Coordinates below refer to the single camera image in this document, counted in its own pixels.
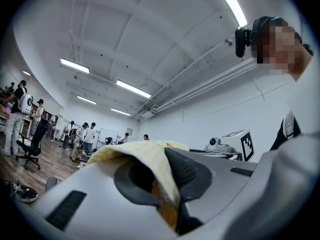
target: chair base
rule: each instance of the chair base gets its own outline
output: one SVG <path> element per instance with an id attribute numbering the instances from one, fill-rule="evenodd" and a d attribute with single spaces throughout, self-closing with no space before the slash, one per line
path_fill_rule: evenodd
<path id="1" fill-rule="evenodd" d="M 37 163 L 37 162 L 39 161 L 38 158 L 32 157 L 32 156 L 30 156 L 30 155 L 28 155 L 28 154 L 25 154 L 24 156 L 22 156 L 22 155 L 17 155 L 17 156 L 15 157 L 15 160 L 18 161 L 19 158 L 20 158 L 20 159 L 26 159 L 25 164 L 24 164 L 24 169 L 26 169 L 26 170 L 28 169 L 28 168 L 27 168 L 27 163 L 28 163 L 29 161 L 31 161 L 32 163 L 36 164 L 36 165 L 38 166 L 38 167 L 37 167 L 38 170 L 41 169 L 40 164 Z"/>

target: chair backrest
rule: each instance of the chair backrest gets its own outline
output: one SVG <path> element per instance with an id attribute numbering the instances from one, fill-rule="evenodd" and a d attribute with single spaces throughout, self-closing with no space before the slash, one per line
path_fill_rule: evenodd
<path id="1" fill-rule="evenodd" d="M 34 136 L 31 140 L 30 148 L 33 150 L 32 154 L 37 156 L 41 153 L 41 139 L 45 135 L 48 129 L 48 120 L 41 119 L 38 126 L 36 127 Z"/>

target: whiteboard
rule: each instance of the whiteboard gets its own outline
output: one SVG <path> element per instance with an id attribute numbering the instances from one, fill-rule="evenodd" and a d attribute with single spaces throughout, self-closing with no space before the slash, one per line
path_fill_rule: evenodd
<path id="1" fill-rule="evenodd" d="M 117 140 L 117 136 L 118 136 L 117 131 L 101 128 L 98 141 L 105 143 L 105 139 L 108 137 L 111 137 L 115 142 Z"/>

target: neck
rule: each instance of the neck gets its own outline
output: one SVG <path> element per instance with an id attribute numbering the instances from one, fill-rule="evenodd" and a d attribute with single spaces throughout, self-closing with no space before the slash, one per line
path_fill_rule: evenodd
<path id="1" fill-rule="evenodd" d="M 303 72 L 306 70 L 308 64 L 312 60 L 312 55 L 301 45 L 301 57 L 300 61 L 294 65 L 293 70 L 289 72 L 289 74 L 292 76 L 292 78 L 295 81 L 298 81 L 298 79 L 301 77 Z"/>

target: fluorescent light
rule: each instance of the fluorescent light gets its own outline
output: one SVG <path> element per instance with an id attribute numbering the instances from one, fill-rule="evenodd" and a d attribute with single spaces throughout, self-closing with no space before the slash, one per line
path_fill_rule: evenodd
<path id="1" fill-rule="evenodd" d="M 89 99 L 86 99 L 86 98 L 82 98 L 82 97 L 80 97 L 80 96 L 78 96 L 78 98 L 80 99 L 80 100 L 84 100 L 84 101 L 86 101 L 86 102 L 90 102 L 90 103 L 92 103 L 92 104 L 97 104 L 96 102 L 94 102 L 94 101 L 92 101 L 92 100 L 89 100 Z"/>
<path id="2" fill-rule="evenodd" d="M 118 112 L 118 113 L 120 113 L 120 114 L 124 114 L 124 115 L 126 115 L 126 116 L 130 116 L 130 114 L 128 114 L 128 113 L 126 113 L 126 112 L 122 112 L 122 111 L 120 111 L 120 110 L 116 110 L 116 109 L 114 109 L 114 108 L 111 108 L 111 110 L 112 110 L 112 111 L 115 111 L 115 112 Z"/>
<path id="3" fill-rule="evenodd" d="M 127 84 L 127 83 L 125 83 L 125 82 L 122 82 L 122 81 L 120 81 L 120 80 L 118 80 L 118 81 L 116 82 L 116 84 L 117 84 L 118 86 L 121 86 L 121 87 L 123 87 L 123 88 L 126 88 L 126 89 L 128 89 L 128 90 L 130 90 L 130 91 L 132 91 L 132 92 L 134 92 L 134 93 L 136 93 L 136 94 L 139 94 L 139 95 L 141 95 L 141 96 L 143 96 L 143 97 L 146 97 L 146 98 L 150 98 L 150 97 L 151 97 L 151 94 L 149 94 L 149 93 L 147 93 L 147 92 L 145 92 L 145 91 L 143 91 L 143 90 L 140 90 L 140 89 L 138 89 L 138 88 L 136 88 L 136 87 L 134 87 L 134 86 L 132 86 L 132 85 L 130 85 L 130 84 Z"/>
<path id="4" fill-rule="evenodd" d="M 86 66 L 82 66 L 80 64 L 77 64 L 77 63 L 74 63 L 70 60 L 66 60 L 64 58 L 61 59 L 61 63 L 64 64 L 64 65 L 67 65 L 71 68 L 74 68 L 76 70 L 80 70 L 80 71 L 83 71 L 83 72 L 86 72 L 86 73 L 89 73 L 90 72 L 90 69 Z"/>
<path id="5" fill-rule="evenodd" d="M 240 27 L 247 25 L 247 20 L 237 0 L 225 0 L 230 6 Z"/>

